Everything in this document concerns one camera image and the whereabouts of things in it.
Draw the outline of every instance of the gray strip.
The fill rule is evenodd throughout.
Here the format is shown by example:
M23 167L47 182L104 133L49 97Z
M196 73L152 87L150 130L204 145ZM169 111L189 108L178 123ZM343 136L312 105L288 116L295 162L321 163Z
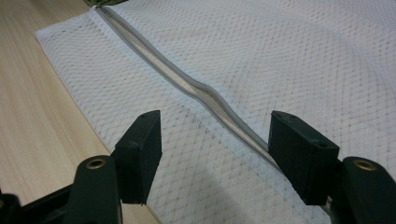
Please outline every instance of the gray strip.
M276 169L274 160L268 154L267 144L260 139L227 105L227 103L212 88L190 78L174 64L169 62L156 50L135 28L108 7L98 7L95 10L111 29L139 55L146 63L153 67L173 86L198 100L207 108L217 120L228 130L264 156Z

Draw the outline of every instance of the wooden surface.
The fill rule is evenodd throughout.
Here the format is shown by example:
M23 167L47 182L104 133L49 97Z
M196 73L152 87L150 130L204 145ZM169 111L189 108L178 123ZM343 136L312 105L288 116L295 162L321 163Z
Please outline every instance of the wooden surface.
M78 164L108 152L35 40L84 13L82 0L0 0L0 188L27 204L73 182ZM146 207L124 223L157 223Z

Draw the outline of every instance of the clamp jaw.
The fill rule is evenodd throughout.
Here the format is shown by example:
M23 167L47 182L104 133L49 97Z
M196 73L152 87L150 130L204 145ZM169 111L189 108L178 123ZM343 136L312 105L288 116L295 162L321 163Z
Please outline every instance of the clamp jaw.
M380 164L339 161L336 144L279 111L272 112L268 149L305 204L331 203L332 223L396 223L396 183Z
M120 202L147 203L162 154L160 111L151 111L136 119L111 156L83 161L72 185L25 206L15 195L0 195L0 223L122 223Z

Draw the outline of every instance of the black plastic part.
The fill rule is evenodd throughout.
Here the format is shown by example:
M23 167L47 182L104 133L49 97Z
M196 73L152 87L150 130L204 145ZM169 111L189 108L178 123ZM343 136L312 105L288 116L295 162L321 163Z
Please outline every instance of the black plastic part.
M119 224L116 165L110 156L91 157L77 169L64 224Z
M0 223L15 224L22 223L21 204L18 197L12 194L0 196Z
M339 147L294 115L271 115L269 154L305 204L324 205Z
M26 204L23 214L29 223L58 224L62 223L72 186L59 189L37 201Z
M123 203L147 203L162 154L160 111L139 116L111 154Z
M380 164L345 158L341 183L356 223L396 223L396 183Z

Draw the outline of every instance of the white fabric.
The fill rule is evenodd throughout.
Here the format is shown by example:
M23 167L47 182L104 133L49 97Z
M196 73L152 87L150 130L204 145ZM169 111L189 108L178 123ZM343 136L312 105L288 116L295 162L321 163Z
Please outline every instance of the white fabric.
M142 113L162 112L163 158L148 205L163 223L328 223L199 103L130 50L94 10L36 33L106 146Z
M295 114L396 177L394 0L134 0L111 7L263 140Z

